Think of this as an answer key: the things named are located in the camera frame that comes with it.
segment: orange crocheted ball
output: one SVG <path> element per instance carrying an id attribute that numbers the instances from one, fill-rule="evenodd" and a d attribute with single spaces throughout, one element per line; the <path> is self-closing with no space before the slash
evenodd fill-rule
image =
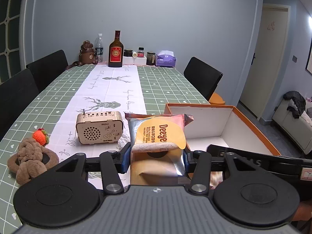
<path id="1" fill-rule="evenodd" d="M 45 145 L 49 143 L 49 137 L 44 129 L 38 129 L 32 134 L 32 138 L 34 138 L 40 145 Z"/>

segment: yellow label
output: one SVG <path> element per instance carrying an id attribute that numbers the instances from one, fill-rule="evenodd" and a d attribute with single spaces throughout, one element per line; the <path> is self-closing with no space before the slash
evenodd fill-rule
<path id="1" fill-rule="evenodd" d="M 182 128 L 164 117 L 148 119 L 138 127 L 135 144 L 164 142 L 175 143 L 180 149 L 184 149 L 186 140 Z"/>

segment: black jacket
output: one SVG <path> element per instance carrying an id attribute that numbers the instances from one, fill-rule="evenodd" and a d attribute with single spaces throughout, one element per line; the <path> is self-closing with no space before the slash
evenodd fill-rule
<path id="1" fill-rule="evenodd" d="M 289 91 L 284 94 L 283 99 L 292 99 L 292 101 L 294 101 L 298 111 L 296 111 L 292 106 L 287 107 L 287 110 L 292 112 L 292 115 L 295 119 L 299 119 L 303 111 L 305 111 L 305 98 L 302 97 L 298 91 Z"/>

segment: orange stool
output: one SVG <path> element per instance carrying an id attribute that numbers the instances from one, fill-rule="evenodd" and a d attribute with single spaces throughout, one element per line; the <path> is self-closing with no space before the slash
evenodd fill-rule
<path id="1" fill-rule="evenodd" d="M 223 99 L 215 92 L 212 94 L 208 102 L 212 105 L 225 105 Z"/>

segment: brown glass bottle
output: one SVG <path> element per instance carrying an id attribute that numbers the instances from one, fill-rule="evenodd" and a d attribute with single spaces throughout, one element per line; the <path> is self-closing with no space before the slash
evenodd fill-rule
<path id="1" fill-rule="evenodd" d="M 110 44 L 108 54 L 108 66 L 113 68 L 122 67 L 124 45 L 120 42 L 120 31 L 115 31 L 115 40 Z"/>

